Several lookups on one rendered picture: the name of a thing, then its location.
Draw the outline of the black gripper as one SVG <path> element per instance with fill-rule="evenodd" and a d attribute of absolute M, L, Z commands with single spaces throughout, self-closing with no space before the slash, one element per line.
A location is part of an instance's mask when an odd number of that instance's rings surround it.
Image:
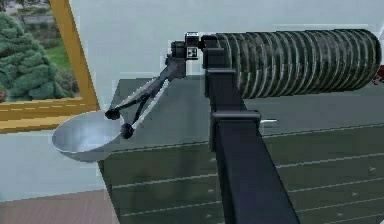
<path fill-rule="evenodd" d="M 186 76 L 186 48 L 184 41 L 174 41 L 171 43 L 171 53 L 167 55 L 166 65 L 168 68 L 168 79 L 182 79 Z M 120 118 L 120 111 L 138 104 L 135 117 L 132 123 L 124 123 L 121 126 L 121 135 L 124 139 L 129 139 L 135 132 L 134 124 L 137 124 L 139 118 L 144 117 L 143 108 L 150 98 L 154 98 L 162 87 L 165 86 L 166 78 L 153 78 L 139 87 L 125 100 L 115 107 L 110 108 L 105 116 L 108 119 L 117 120 Z"/>

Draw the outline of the grey metal bowl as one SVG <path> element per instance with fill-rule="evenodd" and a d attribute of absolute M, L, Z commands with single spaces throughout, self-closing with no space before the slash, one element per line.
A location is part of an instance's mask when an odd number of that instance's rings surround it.
<path fill-rule="evenodd" d="M 112 120 L 104 111 L 79 114 L 60 124 L 52 134 L 52 144 L 61 154 L 81 162 L 106 159 L 121 140 L 124 119 Z"/>

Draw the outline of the yellow framed window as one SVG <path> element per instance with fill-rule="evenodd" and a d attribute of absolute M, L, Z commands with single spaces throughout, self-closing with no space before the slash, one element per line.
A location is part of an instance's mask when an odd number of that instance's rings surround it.
<path fill-rule="evenodd" d="M 98 109 L 69 0 L 0 0 L 0 134 Z"/>

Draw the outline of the dark ribbed cylinder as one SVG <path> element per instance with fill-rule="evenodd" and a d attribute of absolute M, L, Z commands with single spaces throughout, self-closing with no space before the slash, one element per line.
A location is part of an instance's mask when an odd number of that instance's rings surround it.
<path fill-rule="evenodd" d="M 218 33 L 244 99 L 358 90 L 376 75 L 381 45 L 365 29 Z"/>

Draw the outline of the dark green chest of drawers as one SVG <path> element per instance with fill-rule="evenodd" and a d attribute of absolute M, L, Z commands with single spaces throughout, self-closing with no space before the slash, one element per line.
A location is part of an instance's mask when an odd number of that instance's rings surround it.
<path fill-rule="evenodd" d="M 384 221 L 384 85 L 249 100 L 301 224 Z M 204 81 L 173 81 L 100 162 L 120 224 L 224 224 Z"/>

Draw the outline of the dark red object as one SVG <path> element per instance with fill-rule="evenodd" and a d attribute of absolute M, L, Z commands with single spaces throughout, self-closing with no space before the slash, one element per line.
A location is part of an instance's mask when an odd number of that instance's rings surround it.
<path fill-rule="evenodd" d="M 374 76 L 372 83 L 378 85 L 379 83 L 384 83 L 384 65 L 381 65 L 376 75 Z"/>

